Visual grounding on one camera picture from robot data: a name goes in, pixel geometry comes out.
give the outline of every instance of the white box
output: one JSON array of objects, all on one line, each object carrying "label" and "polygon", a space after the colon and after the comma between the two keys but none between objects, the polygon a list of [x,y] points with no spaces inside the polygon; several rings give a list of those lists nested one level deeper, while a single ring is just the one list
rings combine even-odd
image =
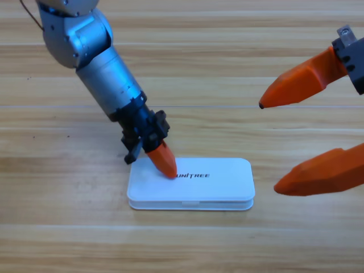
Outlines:
[{"label": "white box", "polygon": [[131,165],[127,196],[134,209],[248,210],[255,188],[241,158],[176,158],[177,178],[163,176],[149,158]]}]

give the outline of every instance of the wooden table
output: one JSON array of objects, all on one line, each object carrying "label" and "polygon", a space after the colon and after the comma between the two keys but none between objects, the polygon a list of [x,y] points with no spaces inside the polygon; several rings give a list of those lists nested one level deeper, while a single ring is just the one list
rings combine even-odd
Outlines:
[{"label": "wooden table", "polygon": [[[33,1],[26,1],[38,18]],[[299,105],[258,108],[278,75],[320,53],[362,0],[100,0],[115,45],[167,113],[176,156],[253,166],[247,212],[130,209],[121,128],[47,52],[15,0],[0,3],[0,272],[364,272],[364,187],[287,197],[302,161],[364,140],[346,77]]]}]

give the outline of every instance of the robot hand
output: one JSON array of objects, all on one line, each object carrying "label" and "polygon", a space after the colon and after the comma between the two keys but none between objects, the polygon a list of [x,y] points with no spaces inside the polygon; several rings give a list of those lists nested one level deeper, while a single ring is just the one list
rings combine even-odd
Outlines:
[{"label": "robot hand", "polygon": [[36,0],[43,39],[54,59],[76,75],[112,122],[122,127],[122,143],[136,161],[141,148],[167,177],[177,175],[166,145],[169,124],[164,111],[149,110],[147,97],[113,46],[113,32],[98,0]]},{"label": "robot hand", "polygon": [[[364,94],[364,39],[357,40],[349,26],[323,53],[280,75],[259,101],[261,109],[299,103],[339,78],[349,75]],[[364,144],[349,150],[333,149],[299,164],[275,186],[277,193],[309,196],[342,192],[364,184]]]}]

